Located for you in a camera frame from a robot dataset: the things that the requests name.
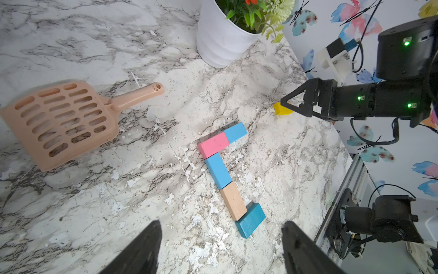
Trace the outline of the small yellow building block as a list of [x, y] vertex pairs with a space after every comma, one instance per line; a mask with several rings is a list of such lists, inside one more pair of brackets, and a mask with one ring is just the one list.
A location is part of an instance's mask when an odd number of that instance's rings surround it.
[[274, 104], [274, 111], [276, 115], [289, 115], [293, 113], [292, 110], [282, 106], [279, 102]]

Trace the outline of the light blue building block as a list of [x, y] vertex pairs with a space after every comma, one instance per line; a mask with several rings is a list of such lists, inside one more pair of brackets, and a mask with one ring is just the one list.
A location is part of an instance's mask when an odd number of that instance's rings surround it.
[[205, 160], [211, 176], [219, 190], [225, 188], [232, 182], [232, 178], [219, 153], [216, 153]]

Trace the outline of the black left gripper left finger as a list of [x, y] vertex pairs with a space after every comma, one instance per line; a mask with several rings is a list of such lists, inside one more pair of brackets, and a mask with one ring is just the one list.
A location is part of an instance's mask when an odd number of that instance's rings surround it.
[[161, 242], [162, 227], [154, 220], [100, 274], [156, 274]]

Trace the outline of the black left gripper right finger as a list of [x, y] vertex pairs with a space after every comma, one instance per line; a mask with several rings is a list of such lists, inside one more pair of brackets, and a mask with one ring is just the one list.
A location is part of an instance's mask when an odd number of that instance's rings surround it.
[[293, 221], [287, 221], [281, 231], [287, 273], [344, 274]]

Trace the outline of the natural wood building block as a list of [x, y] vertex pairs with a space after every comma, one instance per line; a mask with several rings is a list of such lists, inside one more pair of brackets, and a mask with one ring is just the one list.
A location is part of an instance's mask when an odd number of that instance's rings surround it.
[[247, 213], [247, 209], [236, 184], [234, 182], [229, 183], [220, 190], [220, 193], [232, 219], [234, 221], [240, 220]]

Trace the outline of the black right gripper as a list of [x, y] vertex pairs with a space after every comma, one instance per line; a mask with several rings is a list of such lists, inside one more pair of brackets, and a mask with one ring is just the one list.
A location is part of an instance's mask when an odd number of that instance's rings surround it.
[[[292, 98], [304, 94], [304, 103], [289, 104]], [[313, 110], [318, 97], [321, 113]], [[415, 127], [431, 111], [431, 98], [420, 80], [383, 81], [338, 87], [335, 80], [313, 78], [281, 99], [281, 106], [305, 117], [327, 121], [344, 118], [365, 120], [368, 117], [399, 118]]]

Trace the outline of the pink building block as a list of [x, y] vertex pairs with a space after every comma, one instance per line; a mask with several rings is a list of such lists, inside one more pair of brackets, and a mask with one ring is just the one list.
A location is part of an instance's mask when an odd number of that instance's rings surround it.
[[221, 150], [230, 145], [225, 132], [222, 132], [210, 139], [198, 144], [198, 149], [203, 159], [208, 159], [212, 155], [219, 153]]

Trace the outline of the teal building block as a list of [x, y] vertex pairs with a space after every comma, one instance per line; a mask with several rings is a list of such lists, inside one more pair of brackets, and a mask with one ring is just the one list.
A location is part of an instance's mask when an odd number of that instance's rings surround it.
[[235, 225], [240, 235], [243, 238], [248, 239], [265, 218], [266, 215], [261, 205], [259, 203], [254, 203], [243, 217], [238, 221], [235, 221]]

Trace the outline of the sky blue short block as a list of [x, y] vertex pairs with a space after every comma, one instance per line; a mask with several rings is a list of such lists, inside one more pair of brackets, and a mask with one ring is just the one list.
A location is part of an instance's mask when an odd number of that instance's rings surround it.
[[224, 131], [228, 142], [234, 143], [248, 134], [244, 124], [242, 122], [229, 127]]

